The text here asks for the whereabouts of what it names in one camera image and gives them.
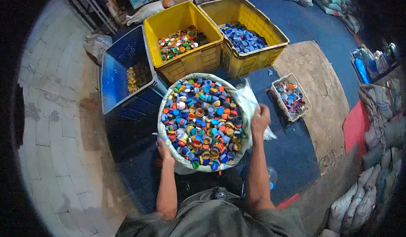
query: concrete floor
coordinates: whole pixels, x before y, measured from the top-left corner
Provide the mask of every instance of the concrete floor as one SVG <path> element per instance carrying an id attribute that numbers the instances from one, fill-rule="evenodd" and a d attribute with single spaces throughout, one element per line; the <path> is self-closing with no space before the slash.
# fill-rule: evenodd
<path id="1" fill-rule="evenodd" d="M 114 236 L 134 208 L 115 171 L 97 87 L 91 34 L 65 0 L 51 0 L 24 50 L 25 101 L 19 149 L 26 189 L 55 236 Z"/>

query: blue crate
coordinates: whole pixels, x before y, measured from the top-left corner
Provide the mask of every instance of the blue crate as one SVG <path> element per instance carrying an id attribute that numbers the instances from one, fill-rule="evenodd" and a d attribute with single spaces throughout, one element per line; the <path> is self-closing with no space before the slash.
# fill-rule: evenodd
<path id="1" fill-rule="evenodd" d="M 127 69 L 142 62 L 152 80 L 129 95 Z M 100 76 L 101 108 L 104 115 L 135 121 L 157 118 L 167 86 L 152 66 L 144 26 L 129 31 L 110 46 L 103 55 Z"/>

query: man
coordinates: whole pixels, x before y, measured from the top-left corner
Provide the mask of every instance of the man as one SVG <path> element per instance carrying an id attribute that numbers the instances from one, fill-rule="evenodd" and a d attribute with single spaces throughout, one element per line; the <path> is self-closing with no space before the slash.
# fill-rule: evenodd
<path id="1" fill-rule="evenodd" d="M 260 104 L 251 119 L 253 151 L 246 194 L 249 214 L 231 203 L 238 196 L 219 193 L 218 189 L 190 196 L 178 210 L 175 160 L 161 139 L 158 150 L 163 163 L 156 212 L 141 218 L 128 214 L 116 236 L 304 236 L 297 210 L 277 210 L 270 199 L 263 150 L 263 133 L 269 122 L 269 109 Z"/>

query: plastic bottle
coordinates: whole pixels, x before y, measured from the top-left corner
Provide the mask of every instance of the plastic bottle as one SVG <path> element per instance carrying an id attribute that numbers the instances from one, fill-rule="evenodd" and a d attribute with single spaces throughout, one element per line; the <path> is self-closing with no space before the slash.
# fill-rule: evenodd
<path id="1" fill-rule="evenodd" d="M 276 183 L 277 183 L 277 180 L 278 180 L 278 173 L 277 173 L 277 171 L 276 171 L 273 167 L 271 167 L 271 166 L 267 166 L 266 168 L 267 168 L 267 170 L 268 170 L 269 186 L 270 186 L 270 189 L 272 190 L 272 189 L 275 187 Z"/>

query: blue bottle cap pile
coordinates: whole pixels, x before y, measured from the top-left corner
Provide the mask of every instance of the blue bottle cap pile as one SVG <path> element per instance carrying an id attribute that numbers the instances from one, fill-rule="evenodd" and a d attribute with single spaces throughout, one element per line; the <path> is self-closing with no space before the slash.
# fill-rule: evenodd
<path id="1" fill-rule="evenodd" d="M 165 104 L 162 123 L 176 151 L 194 169 L 210 165 L 217 170 L 223 163 L 233 163 L 230 160 L 241 149 L 241 112 L 219 82 L 203 78 L 179 82 Z"/>
<path id="2" fill-rule="evenodd" d="M 255 31 L 248 30 L 244 24 L 238 21 L 226 23 L 221 27 L 221 31 L 240 54 L 268 47 L 264 37 L 261 37 Z"/>

